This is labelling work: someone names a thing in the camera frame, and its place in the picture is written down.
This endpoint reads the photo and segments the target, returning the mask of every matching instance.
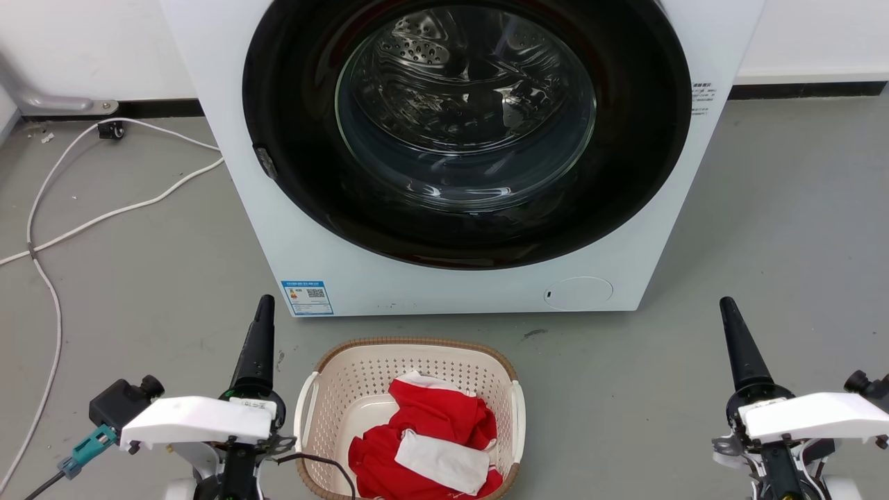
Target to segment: washing machine door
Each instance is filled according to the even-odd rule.
[[[275,0],[244,113],[267,174],[328,230],[499,269],[637,213],[683,148],[690,87],[653,0]]]

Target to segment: teal connector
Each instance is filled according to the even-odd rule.
[[[111,448],[117,441],[117,434],[110,427],[103,424],[95,429],[89,436],[71,450],[71,456],[59,462],[56,467],[65,473],[65,477],[72,480],[80,470],[93,458],[103,451]]]

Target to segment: white washing machine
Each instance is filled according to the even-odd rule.
[[[294,316],[635,310],[764,0],[163,0]]]

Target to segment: brown basket rim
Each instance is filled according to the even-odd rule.
[[[510,380],[518,380],[518,375],[516,375],[516,370],[512,367],[512,363],[506,359],[505,356],[500,354],[494,348],[488,347],[486,345],[480,343],[472,343],[472,342],[461,342],[454,340],[446,340],[446,339],[436,339],[430,337],[373,337],[373,338],[363,338],[356,339],[348,342],[341,343],[340,345],[330,349],[320,361],[315,366],[315,371],[321,373],[324,370],[324,367],[327,366],[327,363],[333,359],[334,356],[340,354],[341,352],[352,349],[354,347],[362,347],[366,345],[434,345],[438,347],[453,347],[456,349],[468,349],[471,351],[479,351],[484,354],[491,356],[494,359],[503,365],[503,368],[506,369],[507,375],[509,375]],[[342,464],[343,468],[347,468],[348,464]],[[491,500],[498,500],[499,498],[503,498],[507,494],[507,492],[512,488],[513,484],[516,482],[516,476],[518,475],[519,464],[512,464],[509,467],[509,472],[506,477],[503,478],[503,484],[499,488],[497,488],[493,493],[485,498],[490,498]],[[305,459],[296,460],[296,471],[300,475],[300,479],[303,484],[306,485],[312,493],[317,496],[320,496],[324,500],[351,500],[351,496],[340,495],[339,493],[333,493],[332,491],[328,491],[324,488],[321,488],[318,483],[312,479],[312,476],[308,473],[308,468],[306,467]]]

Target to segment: gray floor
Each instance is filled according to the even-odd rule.
[[[730,103],[639,311],[294,320],[279,308],[278,390],[294,401],[320,356],[348,339],[431,335],[487,343],[515,364],[528,401],[512,498],[738,498],[744,472],[710,460],[732,383],[717,300],[739,302],[775,378],[840,390],[889,370],[889,99]],[[201,119],[156,123],[210,140]],[[0,149],[0,256],[22,251],[28,209],[83,124],[19,130]],[[42,242],[151,198],[210,151],[132,129],[90,139],[36,217]],[[252,309],[275,281],[228,172],[103,222],[42,254],[64,312],[59,377],[4,498],[21,498],[91,428],[87,403],[117,378],[157,375],[168,394],[226,388]],[[0,269],[0,470],[31,420],[52,360],[52,301],[28,259]],[[533,330],[545,333],[525,339]],[[846,443],[829,472],[885,497],[889,456]],[[163,450],[110,450],[45,498],[157,499],[188,468]],[[311,498],[293,468],[268,496]]]

